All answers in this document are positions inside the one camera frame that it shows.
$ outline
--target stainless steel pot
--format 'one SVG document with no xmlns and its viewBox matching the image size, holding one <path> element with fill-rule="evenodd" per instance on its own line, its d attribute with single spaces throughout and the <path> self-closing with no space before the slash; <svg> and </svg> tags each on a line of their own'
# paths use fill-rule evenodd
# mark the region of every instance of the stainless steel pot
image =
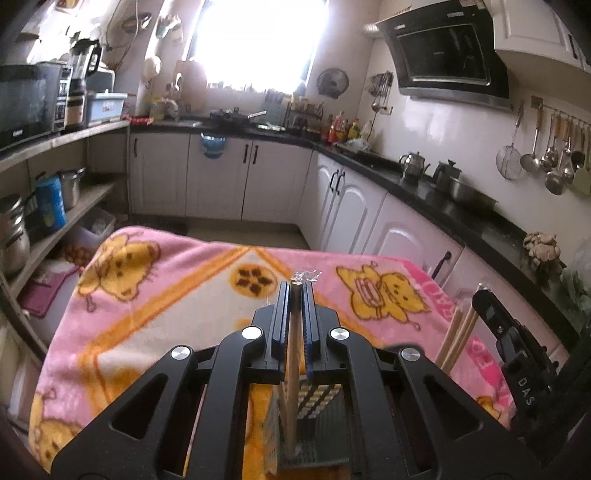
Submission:
<svg viewBox="0 0 591 480">
<path fill-rule="evenodd" d="M 80 198 L 80 181 L 86 172 L 85 168 L 79 170 L 60 171 L 61 196 L 64 199 L 64 210 L 71 210 Z"/>
<path fill-rule="evenodd" d="M 487 215 L 493 211 L 497 201 L 462 183 L 458 179 L 450 179 L 450 194 L 452 199 L 466 210 L 480 215 Z"/>
<path fill-rule="evenodd" d="M 2 272 L 7 277 L 19 273 L 29 260 L 30 255 L 31 242 L 25 228 L 25 220 L 21 216 L 2 248 Z"/>
<path fill-rule="evenodd" d="M 18 225 L 17 220 L 22 219 L 22 211 L 23 202 L 20 195 L 13 194 L 0 199 L 0 242 Z"/>
</svg>

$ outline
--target wooden shelf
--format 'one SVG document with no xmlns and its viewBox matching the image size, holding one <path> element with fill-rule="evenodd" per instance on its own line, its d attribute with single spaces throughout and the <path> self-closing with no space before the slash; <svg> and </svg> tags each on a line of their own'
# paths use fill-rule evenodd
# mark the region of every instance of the wooden shelf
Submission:
<svg viewBox="0 0 591 480">
<path fill-rule="evenodd" d="M 66 212 L 66 224 L 57 232 L 45 237 L 43 240 L 31 245 L 31 256 L 22 271 L 10 280 L 10 293 L 16 298 L 21 292 L 33 272 L 41 264 L 66 233 L 85 215 L 99 203 L 115 187 L 115 182 L 92 185 L 83 188 L 80 192 L 80 199 L 76 206 Z"/>
<path fill-rule="evenodd" d="M 33 158 L 36 155 L 44 153 L 52 148 L 61 147 L 68 143 L 76 142 L 84 138 L 92 137 L 94 135 L 103 134 L 112 130 L 118 130 L 129 126 L 128 120 L 121 120 L 118 122 L 110 122 L 108 124 L 97 125 L 96 127 L 86 128 L 79 132 L 71 134 L 59 135 L 56 137 L 45 137 L 39 140 L 32 140 L 23 144 L 20 147 L 15 147 L 4 155 L 0 155 L 0 173 L 21 162 Z"/>
</svg>

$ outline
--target kitchen floor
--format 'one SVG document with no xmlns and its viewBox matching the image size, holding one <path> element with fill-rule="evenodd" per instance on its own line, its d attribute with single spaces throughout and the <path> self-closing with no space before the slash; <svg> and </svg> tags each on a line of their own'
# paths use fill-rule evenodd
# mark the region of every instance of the kitchen floor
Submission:
<svg viewBox="0 0 591 480">
<path fill-rule="evenodd" d="M 294 248 L 309 250 L 308 243 L 299 232 L 240 231 L 239 229 L 218 229 L 189 227 L 187 236 L 206 242 L 228 242 L 256 247 Z"/>
</svg>

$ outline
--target cartoon bear print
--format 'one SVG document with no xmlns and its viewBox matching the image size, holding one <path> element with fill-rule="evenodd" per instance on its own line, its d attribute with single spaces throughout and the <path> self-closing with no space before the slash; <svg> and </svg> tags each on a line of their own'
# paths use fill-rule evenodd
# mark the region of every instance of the cartoon bear print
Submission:
<svg viewBox="0 0 591 480">
<path fill-rule="evenodd" d="M 377 264 L 363 265 L 361 270 L 337 267 L 336 273 L 351 292 L 351 308 L 360 320 L 392 317 L 421 327 L 408 318 L 408 313 L 429 312 L 428 306 L 408 278 L 399 272 L 380 275 Z"/>
<path fill-rule="evenodd" d="M 43 416 L 45 401 L 54 400 L 55 397 L 56 392 L 53 389 L 43 394 L 35 393 L 31 407 L 29 445 L 31 452 L 47 472 L 50 471 L 59 451 L 82 430 L 76 423 L 47 419 Z"/>
<path fill-rule="evenodd" d="M 127 234 L 105 241 L 78 282 L 78 294 L 86 298 L 87 310 L 96 310 L 92 294 L 98 290 L 119 301 L 137 298 L 139 285 L 159 258 L 160 246 L 156 242 L 131 242 Z"/>
</svg>

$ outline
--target teapot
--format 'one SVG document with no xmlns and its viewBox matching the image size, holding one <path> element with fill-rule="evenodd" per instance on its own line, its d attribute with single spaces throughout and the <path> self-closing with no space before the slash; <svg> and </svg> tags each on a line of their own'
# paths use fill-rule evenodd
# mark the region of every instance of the teapot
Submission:
<svg viewBox="0 0 591 480">
<path fill-rule="evenodd" d="M 425 171 L 430 167 L 430 164 L 425 166 L 425 159 L 419 155 L 419 152 L 403 155 L 398 160 L 398 163 L 400 163 L 404 170 L 403 179 L 413 182 L 418 182 Z"/>
<path fill-rule="evenodd" d="M 436 190 L 449 193 L 452 186 L 452 179 L 459 179 L 462 171 L 455 166 L 456 162 L 448 160 L 447 163 L 439 162 L 433 174 L 433 183 Z"/>
</svg>

